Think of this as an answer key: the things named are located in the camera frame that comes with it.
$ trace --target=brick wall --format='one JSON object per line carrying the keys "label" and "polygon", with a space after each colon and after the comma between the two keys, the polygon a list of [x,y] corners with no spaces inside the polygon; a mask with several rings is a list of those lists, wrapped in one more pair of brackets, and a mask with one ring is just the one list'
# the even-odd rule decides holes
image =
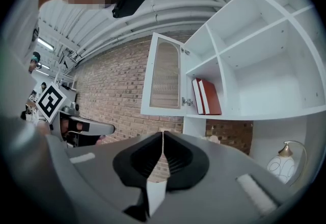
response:
{"label": "brick wall", "polygon": [[[193,31],[185,31],[165,35],[185,42],[192,34]],[[104,143],[162,130],[182,132],[183,118],[140,114],[150,43],[151,37],[144,37],[121,44],[80,65],[72,73],[78,75],[76,88],[80,115],[116,127],[115,133],[107,136]],[[224,121],[213,121],[217,120],[207,120],[207,136],[217,135],[222,143],[247,153],[250,143],[245,140],[251,142],[250,133],[247,128],[240,130],[245,123],[233,125],[228,121],[223,126]],[[162,155],[149,179],[159,182],[169,175],[167,160]]]}

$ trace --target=table lamp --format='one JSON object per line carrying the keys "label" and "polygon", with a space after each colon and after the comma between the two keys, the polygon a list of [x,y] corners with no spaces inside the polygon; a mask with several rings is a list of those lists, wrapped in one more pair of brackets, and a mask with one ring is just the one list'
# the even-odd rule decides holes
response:
{"label": "table lamp", "polygon": [[294,160],[292,158],[292,151],[289,144],[300,145],[305,152],[305,164],[302,172],[307,164],[307,151],[305,146],[297,141],[285,141],[285,146],[279,151],[279,154],[269,161],[267,170],[275,175],[283,183],[287,183],[294,174]]}

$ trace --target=white cabinet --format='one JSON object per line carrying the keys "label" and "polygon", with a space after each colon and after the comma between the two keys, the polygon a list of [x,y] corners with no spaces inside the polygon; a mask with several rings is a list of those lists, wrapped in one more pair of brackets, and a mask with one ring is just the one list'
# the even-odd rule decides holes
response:
{"label": "white cabinet", "polygon": [[[206,119],[272,120],[326,110],[326,40],[318,20],[309,0],[231,0],[184,44],[154,33],[141,113],[184,116],[199,134]],[[197,113],[196,77],[215,85],[222,115]]]}

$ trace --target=red book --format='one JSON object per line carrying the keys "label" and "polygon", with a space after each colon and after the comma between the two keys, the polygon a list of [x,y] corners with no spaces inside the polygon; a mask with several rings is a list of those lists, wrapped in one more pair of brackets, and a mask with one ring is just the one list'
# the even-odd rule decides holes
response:
{"label": "red book", "polygon": [[203,104],[203,97],[200,93],[199,89],[199,82],[201,79],[196,78],[193,80],[193,88],[195,92],[195,98],[196,98],[196,105],[197,105],[197,111],[199,115],[204,115],[205,114],[205,109],[204,109],[204,104]]}
{"label": "red book", "polygon": [[215,86],[204,79],[199,81],[199,89],[203,98],[206,115],[221,115],[222,110]]}

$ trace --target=ceiling light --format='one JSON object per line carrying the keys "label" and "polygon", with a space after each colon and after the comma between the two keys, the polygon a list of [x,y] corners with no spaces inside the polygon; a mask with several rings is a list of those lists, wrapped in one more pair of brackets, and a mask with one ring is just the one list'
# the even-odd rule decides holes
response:
{"label": "ceiling light", "polygon": [[44,74],[44,75],[47,75],[47,76],[49,76],[49,74],[46,74],[46,73],[44,73],[44,72],[42,72],[42,71],[40,71],[40,70],[36,70],[37,72],[40,72],[40,73],[42,73],[42,74]]}
{"label": "ceiling light", "polygon": [[47,67],[47,66],[45,66],[45,65],[43,65],[43,64],[42,64],[42,67],[44,67],[44,68],[46,68],[46,69],[50,69],[49,67]]}
{"label": "ceiling light", "polygon": [[41,43],[42,45],[46,46],[47,48],[49,48],[51,51],[53,51],[53,46],[51,46],[49,43],[45,42],[43,39],[38,38],[37,41],[39,43]]}

